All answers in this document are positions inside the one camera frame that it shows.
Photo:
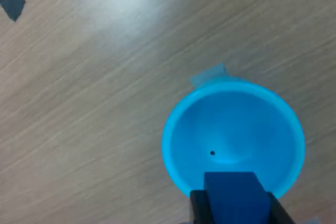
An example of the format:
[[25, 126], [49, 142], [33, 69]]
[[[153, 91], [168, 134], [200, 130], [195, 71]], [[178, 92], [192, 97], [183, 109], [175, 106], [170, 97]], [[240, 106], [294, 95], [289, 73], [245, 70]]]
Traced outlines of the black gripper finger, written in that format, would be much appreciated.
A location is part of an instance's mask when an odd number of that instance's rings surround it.
[[190, 192], [190, 223], [215, 224], [207, 189]]
[[270, 198], [270, 212], [268, 223], [269, 224], [296, 224], [290, 217], [285, 208], [281, 205], [279, 200], [271, 193], [267, 192]]

